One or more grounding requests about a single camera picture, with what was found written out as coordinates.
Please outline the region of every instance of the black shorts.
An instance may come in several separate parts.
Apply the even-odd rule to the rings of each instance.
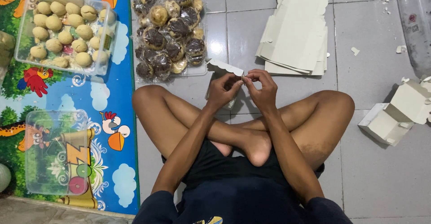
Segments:
[[[322,164],[315,174],[317,178],[325,170]],[[236,177],[260,177],[273,179],[275,182],[290,188],[277,160],[274,148],[271,149],[269,158],[261,167],[255,167],[246,157],[225,157],[207,138],[203,140],[202,147],[183,178],[187,189],[194,189],[205,181],[220,180]]]

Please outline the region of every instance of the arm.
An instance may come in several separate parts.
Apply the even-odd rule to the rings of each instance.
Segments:
[[[283,123],[275,106],[277,85],[269,73],[252,70],[243,80],[251,98],[264,116],[271,134],[274,150],[283,175],[301,198],[303,204],[314,197],[323,197],[323,191],[310,165],[306,162],[292,135]],[[257,90],[252,81],[260,81],[262,89]]]
[[[235,78],[235,75],[228,73],[211,82],[207,105],[166,160],[154,183],[152,194],[160,190],[173,194],[178,188],[182,178],[194,163],[205,135],[214,123],[214,115],[232,99],[243,83],[239,80],[227,91],[224,85],[232,78]]]

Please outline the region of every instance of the orange beak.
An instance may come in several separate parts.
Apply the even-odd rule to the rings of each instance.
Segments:
[[[112,149],[121,151],[124,146],[124,137],[119,132],[114,133],[108,138],[108,144]]]

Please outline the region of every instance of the dark blue shirt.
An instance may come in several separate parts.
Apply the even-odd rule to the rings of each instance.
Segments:
[[[293,191],[257,177],[209,181],[173,195],[158,191],[141,205],[132,224],[351,224],[333,201],[316,197],[305,208]]]

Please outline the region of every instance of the crossed legs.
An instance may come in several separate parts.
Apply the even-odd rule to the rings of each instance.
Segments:
[[[200,109],[161,86],[144,86],[132,98],[133,109],[159,152],[168,158],[186,134]],[[279,109],[283,121],[313,169],[317,169],[340,141],[354,111],[353,100],[337,91],[321,91]],[[207,137],[227,156],[241,148],[250,162],[262,166],[271,140],[263,118],[229,125],[216,119]]]

